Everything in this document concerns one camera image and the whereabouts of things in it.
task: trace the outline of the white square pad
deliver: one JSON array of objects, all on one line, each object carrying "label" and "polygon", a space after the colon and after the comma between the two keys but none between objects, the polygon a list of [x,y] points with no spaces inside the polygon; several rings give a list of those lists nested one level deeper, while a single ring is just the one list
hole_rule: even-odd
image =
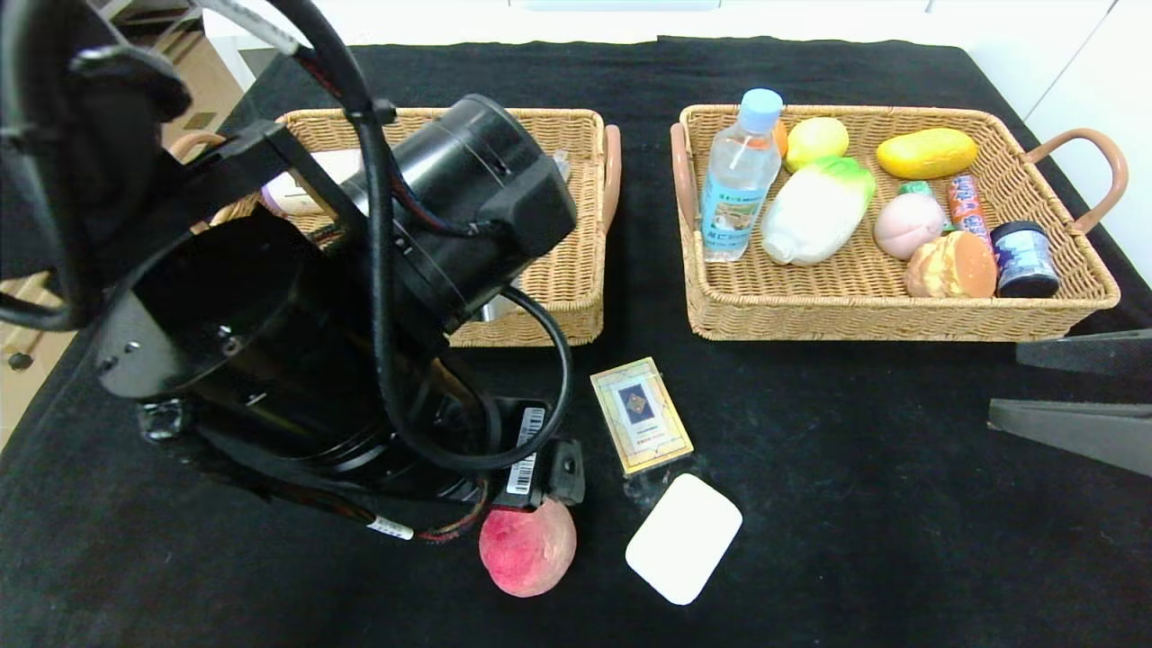
[{"label": "white square pad", "polygon": [[628,566],[665,598],[687,605],[699,596],[744,517],[694,475],[676,477],[624,551]]}]

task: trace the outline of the bread roll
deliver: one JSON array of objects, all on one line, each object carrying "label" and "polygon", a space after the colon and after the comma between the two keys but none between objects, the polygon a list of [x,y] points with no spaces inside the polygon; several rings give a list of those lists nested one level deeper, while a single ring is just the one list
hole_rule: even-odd
[{"label": "bread roll", "polygon": [[904,284],[914,297],[987,299],[996,288],[996,262],[979,236],[953,232],[916,249]]}]

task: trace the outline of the blue bottle cap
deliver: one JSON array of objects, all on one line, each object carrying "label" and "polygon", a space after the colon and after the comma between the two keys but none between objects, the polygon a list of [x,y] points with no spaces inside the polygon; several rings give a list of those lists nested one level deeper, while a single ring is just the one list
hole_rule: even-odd
[{"label": "blue bottle cap", "polygon": [[785,100],[767,88],[753,88],[744,92],[740,101],[740,116],[736,120],[749,133],[767,133],[780,119],[785,110]]}]

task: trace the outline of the wicker basket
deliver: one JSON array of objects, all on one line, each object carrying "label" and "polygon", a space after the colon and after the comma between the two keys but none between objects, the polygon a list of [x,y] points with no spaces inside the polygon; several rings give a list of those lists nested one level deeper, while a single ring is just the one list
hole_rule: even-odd
[{"label": "wicker basket", "polygon": [[[400,108],[385,128],[399,142],[445,108]],[[605,236],[620,197],[620,129],[604,126],[600,115],[585,110],[517,110],[509,112],[524,125],[545,152],[568,151],[571,176],[568,189],[579,214],[576,229],[546,256],[530,265],[521,287],[544,304],[560,322],[574,345],[588,344],[604,329]],[[334,151],[359,145],[356,133],[338,110],[290,112],[279,120],[309,151]],[[259,196],[249,196],[226,208],[213,225],[242,218]],[[303,232],[331,223],[325,216],[291,217]],[[470,322],[452,337],[454,346],[551,346],[540,325],[516,308],[493,322]]]},{"label": "wicker basket", "polygon": [[[834,116],[848,128],[855,157],[877,179],[864,221],[832,258],[812,266],[778,265],[760,249],[759,225],[748,253],[735,263],[704,263],[697,227],[696,187],[707,168],[708,148],[733,123],[738,106],[690,106],[672,127],[673,171],[680,205],[688,318],[710,340],[971,340],[1023,341],[1056,338],[1098,309],[1120,300],[1120,289],[1084,232],[1120,198],[1127,184],[1123,156],[1094,130],[1066,133],[1025,153],[995,116],[945,108],[788,106],[789,127],[810,116]],[[1060,292],[1052,299],[916,299],[904,292],[904,263],[872,241],[880,208],[902,180],[876,160],[880,142],[923,128],[963,130],[979,144],[970,172],[979,182],[990,227],[1034,220],[1053,243]],[[1079,221],[1036,168],[1036,161],[1074,137],[1096,143],[1113,167],[1108,196]],[[781,171],[770,198],[789,174]],[[947,180],[932,181],[939,197]]]}]

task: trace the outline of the dark blue jar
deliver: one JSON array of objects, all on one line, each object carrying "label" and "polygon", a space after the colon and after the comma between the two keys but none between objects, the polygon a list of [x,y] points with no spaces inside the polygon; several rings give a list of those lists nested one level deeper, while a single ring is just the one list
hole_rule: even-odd
[{"label": "dark blue jar", "polygon": [[1051,297],[1060,289],[1048,235],[1031,220],[1006,223],[991,233],[996,257],[996,295]]}]

